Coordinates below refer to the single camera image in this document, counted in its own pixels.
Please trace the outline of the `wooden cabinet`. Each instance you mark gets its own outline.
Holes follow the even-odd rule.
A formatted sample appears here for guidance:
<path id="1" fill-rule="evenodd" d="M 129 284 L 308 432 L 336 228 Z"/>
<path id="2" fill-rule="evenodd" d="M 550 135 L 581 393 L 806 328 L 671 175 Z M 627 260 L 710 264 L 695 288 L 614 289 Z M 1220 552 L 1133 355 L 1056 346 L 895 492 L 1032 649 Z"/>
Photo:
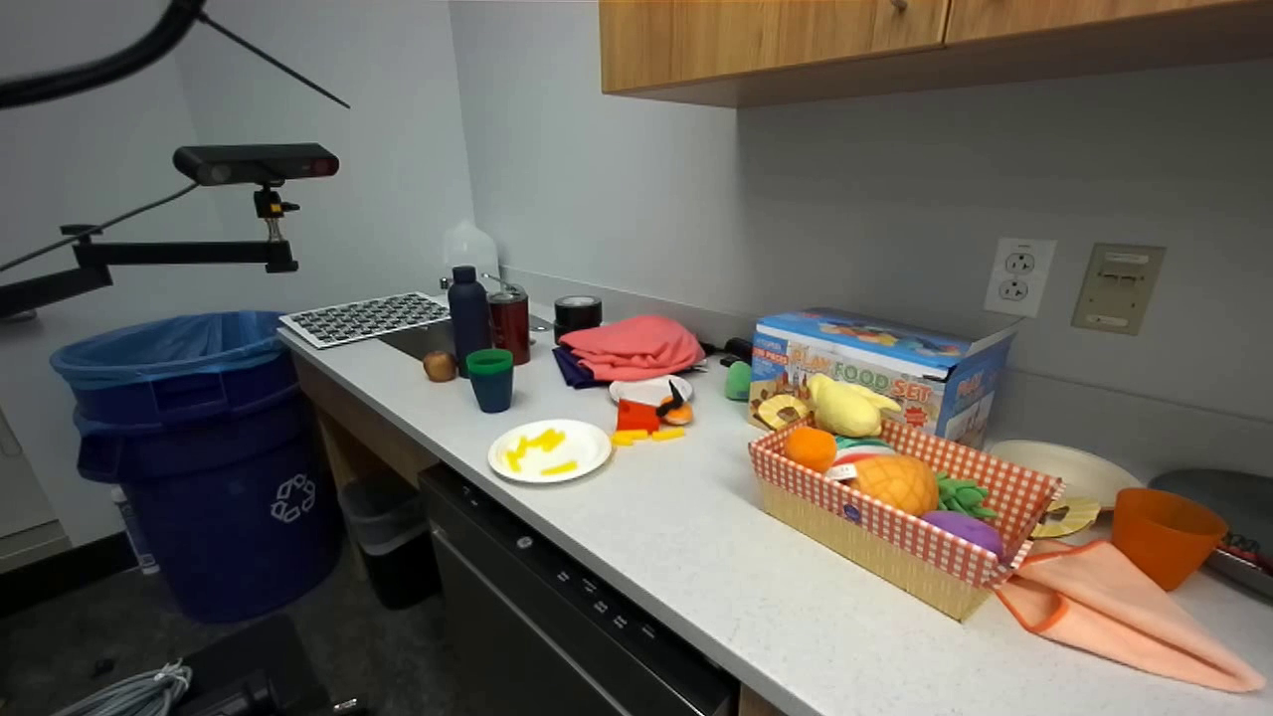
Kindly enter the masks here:
<path id="1" fill-rule="evenodd" d="M 610 96 L 756 108 L 1273 54 L 1273 0 L 602 0 Z"/>

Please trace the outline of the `pink red cloth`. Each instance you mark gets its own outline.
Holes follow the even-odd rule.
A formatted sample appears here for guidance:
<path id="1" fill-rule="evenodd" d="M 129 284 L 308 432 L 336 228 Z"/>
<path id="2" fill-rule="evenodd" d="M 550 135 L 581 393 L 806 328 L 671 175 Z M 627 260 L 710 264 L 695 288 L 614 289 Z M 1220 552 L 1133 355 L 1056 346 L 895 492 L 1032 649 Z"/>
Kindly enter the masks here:
<path id="1" fill-rule="evenodd" d="M 602 382 L 637 382 L 692 369 L 706 350 L 695 334 L 666 314 L 637 314 L 594 329 L 573 329 L 560 346 Z"/>

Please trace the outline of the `red fries holder toy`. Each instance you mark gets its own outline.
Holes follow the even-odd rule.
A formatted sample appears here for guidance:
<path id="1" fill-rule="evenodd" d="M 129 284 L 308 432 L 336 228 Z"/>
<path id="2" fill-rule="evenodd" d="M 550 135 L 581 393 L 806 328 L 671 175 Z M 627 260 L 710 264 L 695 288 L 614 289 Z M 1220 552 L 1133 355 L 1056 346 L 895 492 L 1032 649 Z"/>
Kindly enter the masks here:
<path id="1" fill-rule="evenodd" d="M 610 398 L 618 406 L 618 447 L 678 440 L 695 423 L 683 378 L 614 382 Z"/>

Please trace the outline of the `black can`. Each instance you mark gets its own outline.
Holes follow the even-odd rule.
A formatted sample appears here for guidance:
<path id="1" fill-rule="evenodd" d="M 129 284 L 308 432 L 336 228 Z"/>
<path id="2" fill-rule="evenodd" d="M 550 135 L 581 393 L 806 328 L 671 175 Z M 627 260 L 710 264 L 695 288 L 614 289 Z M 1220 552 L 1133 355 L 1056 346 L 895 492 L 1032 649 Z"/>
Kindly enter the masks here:
<path id="1" fill-rule="evenodd" d="M 568 294 L 553 301 L 553 334 L 588 329 L 602 321 L 602 301 L 594 294 Z"/>

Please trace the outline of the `white plate with yellow fries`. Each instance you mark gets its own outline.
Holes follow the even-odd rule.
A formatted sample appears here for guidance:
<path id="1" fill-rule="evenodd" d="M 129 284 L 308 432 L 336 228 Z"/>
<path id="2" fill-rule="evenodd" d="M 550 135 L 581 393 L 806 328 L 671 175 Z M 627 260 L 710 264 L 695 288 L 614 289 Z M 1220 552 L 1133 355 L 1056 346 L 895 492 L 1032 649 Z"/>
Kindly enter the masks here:
<path id="1" fill-rule="evenodd" d="M 497 477 L 519 484 L 565 484 L 605 471 L 614 456 L 614 439 L 594 423 L 543 416 L 507 431 L 484 460 Z"/>

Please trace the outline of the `dark red jar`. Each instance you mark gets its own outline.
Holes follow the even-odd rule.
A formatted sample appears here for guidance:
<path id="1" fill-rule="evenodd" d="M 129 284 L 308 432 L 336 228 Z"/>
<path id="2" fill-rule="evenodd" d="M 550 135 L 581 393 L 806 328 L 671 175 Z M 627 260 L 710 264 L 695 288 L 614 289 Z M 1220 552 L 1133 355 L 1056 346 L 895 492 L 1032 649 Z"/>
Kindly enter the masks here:
<path id="1" fill-rule="evenodd" d="M 488 294 L 488 329 L 495 344 L 511 350 L 519 367 L 529 363 L 529 294 L 523 288 Z"/>

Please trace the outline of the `green blue cup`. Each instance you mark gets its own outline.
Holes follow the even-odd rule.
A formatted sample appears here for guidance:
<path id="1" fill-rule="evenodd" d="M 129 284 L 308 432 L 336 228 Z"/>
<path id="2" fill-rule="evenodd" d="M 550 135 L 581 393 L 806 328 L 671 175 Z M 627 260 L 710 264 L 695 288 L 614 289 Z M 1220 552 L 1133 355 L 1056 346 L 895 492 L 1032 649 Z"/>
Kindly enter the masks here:
<path id="1" fill-rule="evenodd" d="M 472 385 L 483 412 L 500 412 L 515 402 L 515 355 L 511 350 L 472 350 L 464 357 L 464 378 Z"/>

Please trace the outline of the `dark blue bottle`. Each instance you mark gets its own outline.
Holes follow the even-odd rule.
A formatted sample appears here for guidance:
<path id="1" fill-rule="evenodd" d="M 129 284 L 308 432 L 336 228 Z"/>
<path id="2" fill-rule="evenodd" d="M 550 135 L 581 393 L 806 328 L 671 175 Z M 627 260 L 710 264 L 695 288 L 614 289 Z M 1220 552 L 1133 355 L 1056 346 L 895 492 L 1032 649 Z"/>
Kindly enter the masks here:
<path id="1" fill-rule="evenodd" d="M 450 328 L 458 357 L 488 346 L 488 301 L 472 268 L 450 275 Z"/>

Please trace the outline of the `small black trash bin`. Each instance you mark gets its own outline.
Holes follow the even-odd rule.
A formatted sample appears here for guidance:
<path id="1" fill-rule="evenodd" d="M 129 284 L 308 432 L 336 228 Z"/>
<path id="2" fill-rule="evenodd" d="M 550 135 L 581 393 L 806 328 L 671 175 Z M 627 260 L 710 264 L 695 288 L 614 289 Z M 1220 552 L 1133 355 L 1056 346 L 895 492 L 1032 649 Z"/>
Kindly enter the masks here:
<path id="1" fill-rule="evenodd" d="M 387 607 L 409 607 L 436 594 L 427 501 L 414 484 L 389 473 L 357 477 L 338 501 L 369 589 Z"/>

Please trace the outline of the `red checkered food basket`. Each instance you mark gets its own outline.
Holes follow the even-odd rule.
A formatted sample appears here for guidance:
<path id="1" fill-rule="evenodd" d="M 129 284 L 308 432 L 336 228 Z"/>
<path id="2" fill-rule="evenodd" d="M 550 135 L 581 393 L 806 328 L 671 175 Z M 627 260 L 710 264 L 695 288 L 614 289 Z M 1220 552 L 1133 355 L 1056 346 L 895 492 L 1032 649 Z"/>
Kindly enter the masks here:
<path id="1" fill-rule="evenodd" d="M 751 473 L 761 480 L 761 508 L 891 580 L 935 611 L 968 619 L 989 589 L 1027 560 L 1032 529 L 1050 508 L 1057 477 L 946 439 L 915 432 L 899 423 L 883 431 L 883 440 L 902 456 L 920 456 L 935 473 L 981 484 L 989 529 L 1003 549 L 989 552 L 928 517 L 902 513 L 853 484 L 837 484 L 830 477 L 790 460 L 784 432 L 767 432 L 748 447 Z"/>

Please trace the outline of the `blue recycling bin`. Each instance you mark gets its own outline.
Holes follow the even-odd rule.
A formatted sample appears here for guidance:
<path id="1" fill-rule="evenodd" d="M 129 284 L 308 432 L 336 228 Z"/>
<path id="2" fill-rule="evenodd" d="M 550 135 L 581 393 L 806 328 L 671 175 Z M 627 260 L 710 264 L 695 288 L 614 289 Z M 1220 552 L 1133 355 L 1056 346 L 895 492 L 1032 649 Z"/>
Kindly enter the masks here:
<path id="1" fill-rule="evenodd" d="M 276 312 L 108 329 L 51 369 L 74 398 L 74 471 L 125 488 L 186 618 L 261 618 L 329 576 L 344 513 Z"/>

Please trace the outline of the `white paper plate right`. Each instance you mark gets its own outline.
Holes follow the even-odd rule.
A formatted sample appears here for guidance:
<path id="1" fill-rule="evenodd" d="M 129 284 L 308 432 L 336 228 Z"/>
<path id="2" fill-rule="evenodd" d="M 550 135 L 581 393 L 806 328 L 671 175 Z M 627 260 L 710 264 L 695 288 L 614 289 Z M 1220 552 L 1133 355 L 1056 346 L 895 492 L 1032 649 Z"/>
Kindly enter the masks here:
<path id="1" fill-rule="evenodd" d="M 1057 477 L 1057 492 L 1048 517 L 1032 529 L 1033 542 L 1080 537 L 1115 513 L 1121 488 L 1133 488 L 1138 477 L 1121 467 L 1056 440 L 989 440 L 989 454 L 1038 473 Z"/>

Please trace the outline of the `peach orange napkin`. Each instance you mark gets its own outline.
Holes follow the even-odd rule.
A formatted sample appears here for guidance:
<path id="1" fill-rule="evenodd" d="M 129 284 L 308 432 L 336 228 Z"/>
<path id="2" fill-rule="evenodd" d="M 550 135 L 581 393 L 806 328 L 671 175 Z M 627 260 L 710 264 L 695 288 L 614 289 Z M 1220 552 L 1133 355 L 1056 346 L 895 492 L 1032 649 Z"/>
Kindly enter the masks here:
<path id="1" fill-rule="evenodd" d="M 1257 668 L 1213 639 L 1109 542 L 1032 552 L 993 598 L 1027 633 L 1056 645 L 1213 694 L 1265 687 Z"/>

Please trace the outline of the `orange plastic cup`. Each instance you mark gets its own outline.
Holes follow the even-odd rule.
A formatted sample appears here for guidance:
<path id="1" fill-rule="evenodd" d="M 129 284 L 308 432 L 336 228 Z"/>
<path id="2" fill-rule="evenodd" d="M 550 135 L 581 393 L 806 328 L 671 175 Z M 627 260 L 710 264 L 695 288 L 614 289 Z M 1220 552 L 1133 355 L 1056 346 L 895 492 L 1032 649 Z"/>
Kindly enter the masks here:
<path id="1" fill-rule="evenodd" d="M 1186 584 L 1211 552 L 1231 537 L 1231 527 L 1167 488 L 1121 488 L 1115 501 L 1115 545 L 1167 594 Z"/>

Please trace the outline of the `white wall outlet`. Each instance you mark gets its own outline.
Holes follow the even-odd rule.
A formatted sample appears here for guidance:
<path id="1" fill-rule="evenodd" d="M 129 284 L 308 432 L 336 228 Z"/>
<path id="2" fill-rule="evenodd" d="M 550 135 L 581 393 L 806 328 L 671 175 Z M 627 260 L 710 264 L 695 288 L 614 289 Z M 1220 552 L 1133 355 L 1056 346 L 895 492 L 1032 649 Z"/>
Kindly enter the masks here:
<path id="1" fill-rule="evenodd" d="M 989 264 L 981 305 L 993 314 L 1033 320 L 1056 268 L 1050 237 L 1003 237 Z"/>

